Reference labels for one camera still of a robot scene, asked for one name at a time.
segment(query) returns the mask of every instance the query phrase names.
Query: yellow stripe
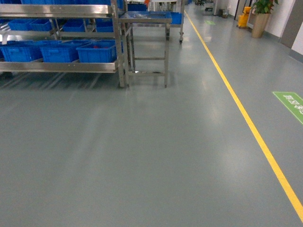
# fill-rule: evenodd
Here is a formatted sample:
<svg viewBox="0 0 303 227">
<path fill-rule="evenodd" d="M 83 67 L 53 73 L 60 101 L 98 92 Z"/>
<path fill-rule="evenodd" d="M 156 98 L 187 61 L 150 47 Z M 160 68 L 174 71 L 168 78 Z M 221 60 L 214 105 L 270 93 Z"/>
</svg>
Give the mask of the yellow stripe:
<svg viewBox="0 0 303 227">
<path fill-rule="evenodd" d="M 222 80 L 224 81 L 227 89 L 229 90 L 232 98 L 234 99 L 235 103 L 237 104 L 238 108 L 240 109 L 246 123 L 248 124 L 252 134 L 255 136 L 258 144 L 260 145 L 265 157 L 267 158 L 271 168 L 273 169 L 274 173 L 276 174 L 276 177 L 278 178 L 282 188 L 284 189 L 286 195 L 288 196 L 292 206 L 294 207 L 295 211 L 297 212 L 299 218 L 301 219 L 301 221 L 303 222 L 303 206 L 300 203 L 298 197 L 296 196 L 295 192 L 293 191 L 292 187 L 290 186 L 288 180 L 286 179 L 286 177 L 284 176 L 281 168 L 279 167 L 278 163 L 276 162 L 275 158 L 273 157 L 273 155 L 271 154 L 270 150 L 268 149 L 266 143 L 264 142 L 263 138 L 261 137 L 260 133 L 258 132 L 255 124 L 252 122 L 250 116 L 248 115 L 248 113 L 246 112 L 246 110 L 244 109 L 241 101 L 239 100 L 239 98 L 237 97 L 236 93 L 234 92 L 233 88 L 231 87 L 230 83 L 228 82 L 227 78 L 225 77 L 224 73 L 222 72 L 222 70 L 220 69 L 217 61 L 215 60 L 214 56 L 212 55 L 212 53 L 209 51 L 208 47 L 206 46 L 204 40 L 202 39 L 201 35 L 199 34 L 197 28 L 195 27 L 194 23 L 192 22 L 192 20 L 190 19 L 189 15 L 187 14 L 187 12 L 185 12 L 189 22 L 191 23 L 192 27 L 194 28 L 196 34 L 198 35 L 201 43 L 203 44 L 204 48 L 206 49 L 209 57 L 211 58 L 211 60 L 213 61 L 214 66 L 216 67 L 216 69 L 218 70 Z"/>
</svg>

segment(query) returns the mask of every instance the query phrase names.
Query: door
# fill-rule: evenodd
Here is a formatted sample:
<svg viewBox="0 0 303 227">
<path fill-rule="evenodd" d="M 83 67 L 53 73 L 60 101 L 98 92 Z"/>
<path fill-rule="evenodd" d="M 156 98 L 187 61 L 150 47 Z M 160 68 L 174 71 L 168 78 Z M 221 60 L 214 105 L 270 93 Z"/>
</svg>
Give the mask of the door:
<svg viewBox="0 0 303 227">
<path fill-rule="evenodd" d="M 294 40 L 297 37 L 302 22 L 303 22 L 303 1 L 296 0 L 280 40 L 280 42 L 283 45 L 292 48 L 294 44 Z"/>
<path fill-rule="evenodd" d="M 250 5 L 250 0 L 239 0 L 237 9 L 236 9 L 236 15 L 235 15 L 235 20 L 239 19 L 239 15 L 242 15 L 244 7 Z"/>
</svg>

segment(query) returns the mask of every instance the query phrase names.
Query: floor sticker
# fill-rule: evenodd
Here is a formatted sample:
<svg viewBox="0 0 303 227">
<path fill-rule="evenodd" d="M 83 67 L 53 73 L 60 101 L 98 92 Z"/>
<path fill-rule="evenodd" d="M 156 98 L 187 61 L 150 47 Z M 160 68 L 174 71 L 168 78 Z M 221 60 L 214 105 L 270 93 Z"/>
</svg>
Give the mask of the floor sticker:
<svg viewBox="0 0 303 227">
<path fill-rule="evenodd" d="M 207 23 L 208 25 L 215 25 L 215 23 L 211 20 L 205 20 L 205 23 Z"/>
<path fill-rule="evenodd" d="M 274 95 L 303 124 L 303 99 L 295 92 L 274 91 Z"/>
</svg>

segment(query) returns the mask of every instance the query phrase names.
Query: metal frame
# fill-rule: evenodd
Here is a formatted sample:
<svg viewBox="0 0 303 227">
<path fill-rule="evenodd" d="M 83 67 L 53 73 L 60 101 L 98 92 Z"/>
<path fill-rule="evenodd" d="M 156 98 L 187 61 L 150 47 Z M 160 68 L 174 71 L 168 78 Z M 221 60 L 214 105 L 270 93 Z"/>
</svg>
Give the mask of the metal frame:
<svg viewBox="0 0 303 227">
<path fill-rule="evenodd" d="M 144 0 L 127 0 L 127 2 L 144 2 Z M 179 42 L 180 44 L 182 44 L 183 42 L 183 23 L 184 23 L 184 9 L 185 9 L 185 0 L 151 0 L 151 2 L 181 2 L 181 11 L 180 13 L 182 14 L 182 18 L 181 18 L 181 24 L 178 25 L 178 24 L 173 24 L 173 25 L 170 25 L 170 27 L 173 27 L 173 28 L 180 28 L 180 39 L 179 39 Z M 138 26 L 138 27 L 165 27 L 164 24 L 133 24 L 133 26 Z"/>
<path fill-rule="evenodd" d="M 47 63 L 42 60 L 33 62 L 0 62 L 0 71 L 27 71 L 27 72 L 94 72 L 94 73 L 115 73 L 118 71 L 120 87 L 125 86 L 125 76 L 128 77 L 128 70 L 123 69 L 124 56 L 122 54 L 120 26 L 118 23 L 117 1 L 111 0 L 108 5 L 21 5 L 1 4 L 0 18 L 104 18 L 113 19 L 113 33 L 97 32 L 33 32 L 33 31 L 10 31 L 3 30 L 4 43 L 8 35 L 30 35 L 30 36 L 51 36 L 62 37 L 86 37 L 86 38 L 114 38 L 116 41 L 117 60 L 113 63 Z"/>
<path fill-rule="evenodd" d="M 170 34 L 170 24 L 171 18 L 132 18 L 128 16 L 126 12 L 120 19 L 123 35 L 123 45 L 125 48 L 125 71 L 128 72 L 126 76 L 126 83 L 129 86 L 129 76 L 164 76 L 164 87 L 167 87 L 168 82 L 168 69 L 169 69 L 169 34 Z M 158 24 L 159 27 L 165 28 L 165 52 L 164 57 L 135 57 L 134 52 L 134 35 L 133 26 L 140 24 L 142 26 L 155 25 Z M 148 60 L 158 60 L 164 61 L 164 72 L 144 72 L 136 71 L 135 61 L 148 61 Z"/>
</svg>

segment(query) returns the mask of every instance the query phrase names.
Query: floor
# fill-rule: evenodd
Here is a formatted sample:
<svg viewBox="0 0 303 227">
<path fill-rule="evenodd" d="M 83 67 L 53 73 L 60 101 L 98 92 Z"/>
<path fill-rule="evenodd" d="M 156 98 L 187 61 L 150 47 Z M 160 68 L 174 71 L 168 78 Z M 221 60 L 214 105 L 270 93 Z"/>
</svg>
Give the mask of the floor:
<svg viewBox="0 0 303 227">
<path fill-rule="evenodd" d="M 272 92 L 303 97 L 303 64 L 231 18 L 186 11 L 302 202 L 303 126 Z M 303 226 L 184 25 L 182 45 L 171 30 L 167 88 L 163 78 L 133 78 L 120 89 L 117 75 L 97 74 L 0 80 L 1 227 Z M 161 53 L 163 37 L 137 28 L 137 56 Z"/>
</svg>

